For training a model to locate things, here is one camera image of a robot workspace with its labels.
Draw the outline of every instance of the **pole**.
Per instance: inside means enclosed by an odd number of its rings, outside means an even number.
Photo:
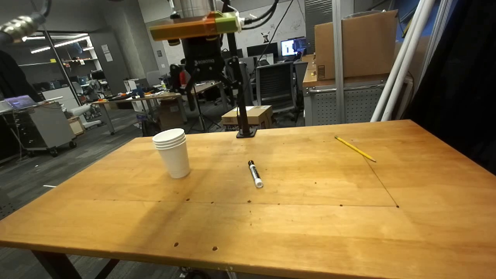
[[[409,27],[409,30],[406,33],[406,38],[404,38],[404,41],[401,44],[401,49],[400,49],[400,52],[397,55],[397,59],[394,61],[392,70],[391,70],[391,73],[387,76],[386,86],[384,86],[383,93],[381,93],[381,97],[378,100],[378,103],[377,103],[377,107],[373,111],[370,123],[378,121],[381,118],[381,115],[383,115],[383,111],[384,111],[384,107],[387,104],[387,100],[389,100],[389,95],[391,95],[391,89],[392,89],[397,76],[398,76],[398,72],[400,72],[400,67],[401,67],[403,61],[404,61],[406,49],[411,44],[414,30],[417,27],[418,16],[420,16],[423,4],[425,4],[425,0],[420,0],[418,5],[417,5],[414,19],[412,19],[411,27]]]
[[[71,90],[76,103],[77,103],[77,106],[81,106],[79,97],[77,97],[77,93],[76,93],[76,87],[73,86],[71,80],[68,78],[68,75],[67,75],[67,72],[65,72],[65,69],[63,69],[63,64],[62,64],[60,56],[59,56],[59,53],[57,53],[53,41],[51,41],[50,33],[43,30],[43,35],[45,35],[45,39],[46,39],[46,42],[48,42],[48,45],[50,45],[50,50],[51,50],[53,55],[56,56],[57,66],[59,66],[59,69],[60,69],[60,72],[62,72],[63,80],[65,80],[67,84],[68,84],[68,89]]]
[[[425,0],[423,10],[422,10],[420,18],[418,18],[418,24],[415,25],[415,30],[412,30],[414,31],[412,41],[408,45],[408,50],[406,50],[406,55],[404,55],[404,61],[403,61],[401,69],[398,72],[398,78],[397,78],[397,81],[395,81],[395,84],[392,87],[391,98],[387,101],[387,106],[386,106],[386,111],[384,111],[384,115],[383,115],[381,121],[391,120],[392,111],[394,111],[394,107],[397,104],[397,100],[400,97],[400,90],[403,87],[403,81],[404,81],[406,72],[408,72],[409,64],[411,64],[411,61],[412,61],[412,58],[415,55],[415,49],[417,49],[418,39],[420,39],[422,31],[423,31],[428,19],[431,16],[432,5],[434,5],[434,0]]]
[[[223,2],[223,11],[229,11],[231,10],[229,5],[231,5],[231,2],[225,0]],[[249,132],[249,126],[248,126],[243,78],[242,78],[242,72],[239,69],[237,44],[236,44],[234,33],[228,35],[228,45],[229,45],[229,53],[231,53],[229,67],[232,69],[234,80],[236,80],[232,87],[237,90],[237,95],[236,95],[236,101],[237,101],[237,107],[239,107],[239,120],[237,120],[239,134],[237,134],[237,138],[253,138],[254,135]]]
[[[344,123],[344,78],[342,78],[342,30],[341,30],[341,19],[342,19],[341,18],[341,0],[332,0],[338,123]]]

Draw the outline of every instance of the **cardboard box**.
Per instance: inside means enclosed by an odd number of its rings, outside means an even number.
[[[68,126],[71,128],[73,134],[77,137],[84,132],[84,126],[81,124],[81,120],[76,117],[71,117],[67,120]]]
[[[344,19],[344,78],[387,75],[394,64],[397,11]],[[333,25],[315,25],[318,80],[335,80]]]
[[[270,106],[246,107],[248,126],[259,126],[260,129],[271,128],[273,109]],[[222,117],[222,124],[228,129],[237,126],[237,109],[226,112]]]

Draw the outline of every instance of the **pencil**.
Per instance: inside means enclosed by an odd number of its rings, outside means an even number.
[[[335,138],[336,138],[336,142],[339,142],[339,143],[342,143],[344,146],[353,149],[355,152],[358,152],[358,154],[363,155],[364,159],[377,163],[373,157],[370,157],[370,155],[366,154],[364,151],[358,149],[356,146],[350,145],[349,142],[346,142],[346,140],[342,140],[342,138],[339,138],[339,137],[335,137]]]

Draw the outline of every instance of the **marker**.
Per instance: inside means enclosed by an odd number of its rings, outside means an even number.
[[[257,173],[257,168],[254,166],[254,162],[253,162],[253,160],[248,162],[248,169],[249,169],[249,173],[251,173],[254,186],[256,186],[256,188],[263,188],[263,182],[262,182],[262,179],[260,179],[260,176],[259,176],[259,173]]]

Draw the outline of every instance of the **table surface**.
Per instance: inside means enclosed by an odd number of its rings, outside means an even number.
[[[1,221],[0,245],[288,278],[496,272],[494,176],[411,121],[186,138],[186,179],[136,138]]]

